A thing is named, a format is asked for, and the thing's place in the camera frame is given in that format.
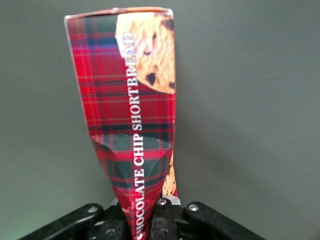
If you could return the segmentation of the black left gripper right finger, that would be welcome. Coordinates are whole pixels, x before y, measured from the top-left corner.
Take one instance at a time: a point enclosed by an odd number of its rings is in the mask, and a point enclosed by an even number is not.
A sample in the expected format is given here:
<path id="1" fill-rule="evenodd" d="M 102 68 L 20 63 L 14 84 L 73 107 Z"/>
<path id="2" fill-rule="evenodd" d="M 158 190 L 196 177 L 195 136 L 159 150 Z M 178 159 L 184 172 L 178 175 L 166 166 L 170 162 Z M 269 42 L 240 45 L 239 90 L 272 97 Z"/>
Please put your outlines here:
<path id="1" fill-rule="evenodd" d="M 151 240 L 262 240 L 263 237 L 214 210 L 193 201 L 181 206 L 176 196 L 157 201 L 150 223 Z"/>

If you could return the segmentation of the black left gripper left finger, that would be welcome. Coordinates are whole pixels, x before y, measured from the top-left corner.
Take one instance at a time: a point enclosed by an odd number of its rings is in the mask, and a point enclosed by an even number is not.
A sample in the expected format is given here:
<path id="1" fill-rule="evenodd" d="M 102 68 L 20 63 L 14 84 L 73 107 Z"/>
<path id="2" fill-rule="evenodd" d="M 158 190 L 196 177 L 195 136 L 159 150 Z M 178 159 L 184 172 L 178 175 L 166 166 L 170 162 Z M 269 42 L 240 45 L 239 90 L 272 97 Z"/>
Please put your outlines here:
<path id="1" fill-rule="evenodd" d="M 108 209 L 86 204 L 25 235 L 23 240 L 130 240 L 125 215 L 117 203 Z"/>

